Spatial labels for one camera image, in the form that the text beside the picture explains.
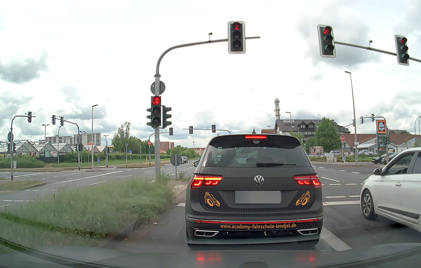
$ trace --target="sky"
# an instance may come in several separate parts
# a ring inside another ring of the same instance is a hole
[[[0,141],[14,115],[15,140],[56,135],[51,116],[80,130],[109,134],[131,123],[131,135],[147,140],[150,86],[167,48],[227,38],[227,23],[243,21],[245,54],[227,43],[179,48],[160,65],[166,84],[162,103],[171,107],[174,135],[161,141],[205,147],[211,131],[257,132],[281,117],[353,119],[352,73],[358,133],[375,133],[360,116],[385,116],[390,129],[414,133],[421,116],[421,64],[398,65],[396,57],[336,45],[336,58],[321,58],[317,25],[333,27],[336,41],[395,52],[394,34],[407,37],[409,55],[421,59],[420,1],[66,1],[0,0]],[[60,136],[76,134],[67,124]]]

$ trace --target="rear windshield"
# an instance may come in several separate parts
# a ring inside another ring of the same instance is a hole
[[[207,147],[202,166],[216,168],[311,166],[305,151],[295,137],[262,135],[267,138],[257,139],[245,138],[246,136],[252,135],[214,138]]]

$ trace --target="rear bumper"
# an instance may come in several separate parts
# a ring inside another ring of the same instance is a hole
[[[323,217],[278,221],[208,221],[186,216],[188,244],[243,245],[320,239]]]

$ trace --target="vw logo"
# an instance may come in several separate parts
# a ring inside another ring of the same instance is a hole
[[[255,182],[256,185],[261,185],[263,183],[263,177],[260,176],[260,175],[257,175],[257,176],[255,176],[253,181]]]

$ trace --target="road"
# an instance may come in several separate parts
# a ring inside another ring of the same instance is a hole
[[[359,206],[362,183],[377,166],[314,164],[323,184],[324,221],[315,250],[343,251],[390,243],[420,243],[421,234],[392,221],[370,222]],[[180,253],[190,250],[185,243],[185,192],[157,224],[148,223],[127,240],[111,245],[133,253]],[[297,243],[245,246],[203,246],[198,249],[308,249]]]
[[[343,251],[350,248],[371,247],[389,243],[421,242],[421,234],[391,221],[370,222],[362,217],[359,207],[361,185],[377,166],[355,167],[327,163],[314,164],[323,187],[324,222],[322,239],[315,250]],[[174,174],[174,167],[165,165],[166,174]],[[178,170],[185,170],[190,176],[192,163],[183,164]],[[17,179],[43,180],[46,186],[29,190],[0,194],[0,210],[17,207],[29,200],[52,194],[61,188],[93,187],[107,181],[138,175],[154,176],[154,167],[108,168],[96,172],[61,171],[41,173],[17,173]],[[136,230],[127,240],[116,242],[112,248],[134,253],[168,252],[179,253],[190,250],[185,243],[184,228],[185,191],[180,193],[171,209],[160,221],[148,223]],[[297,243],[247,246],[212,246],[203,249],[307,249]]]

